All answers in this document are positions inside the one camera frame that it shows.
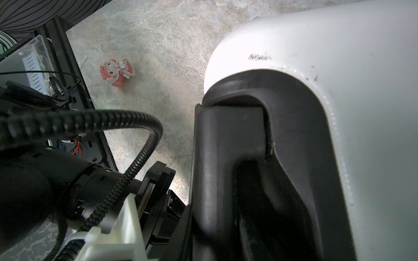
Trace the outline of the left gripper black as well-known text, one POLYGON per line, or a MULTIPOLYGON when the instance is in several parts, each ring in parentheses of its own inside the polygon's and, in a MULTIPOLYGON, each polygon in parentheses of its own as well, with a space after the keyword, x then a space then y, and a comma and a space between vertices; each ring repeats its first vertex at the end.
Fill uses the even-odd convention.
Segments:
POLYGON ((157 161, 145 174, 136 203, 145 252, 160 258, 186 205, 170 190, 176 171, 157 161))

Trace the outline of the white hard-shell suitcase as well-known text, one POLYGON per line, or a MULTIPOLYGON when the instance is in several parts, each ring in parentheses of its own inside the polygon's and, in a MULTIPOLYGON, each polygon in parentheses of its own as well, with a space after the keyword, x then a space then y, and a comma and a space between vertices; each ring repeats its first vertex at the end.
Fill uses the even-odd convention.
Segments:
POLYGON ((250 21, 207 65, 188 261, 418 258, 418 3, 250 21))

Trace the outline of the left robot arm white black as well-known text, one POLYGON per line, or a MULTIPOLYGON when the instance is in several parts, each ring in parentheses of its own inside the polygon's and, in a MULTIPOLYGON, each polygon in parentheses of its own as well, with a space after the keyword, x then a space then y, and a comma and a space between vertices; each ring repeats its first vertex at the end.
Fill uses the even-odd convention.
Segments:
POLYGON ((163 136, 153 116, 129 110, 41 112, 1 119, 1 252, 46 220, 57 224, 46 261, 172 261, 189 208, 169 189, 175 171, 156 162, 136 174, 163 136), (50 138, 120 128, 150 135, 123 173, 47 147, 50 138))

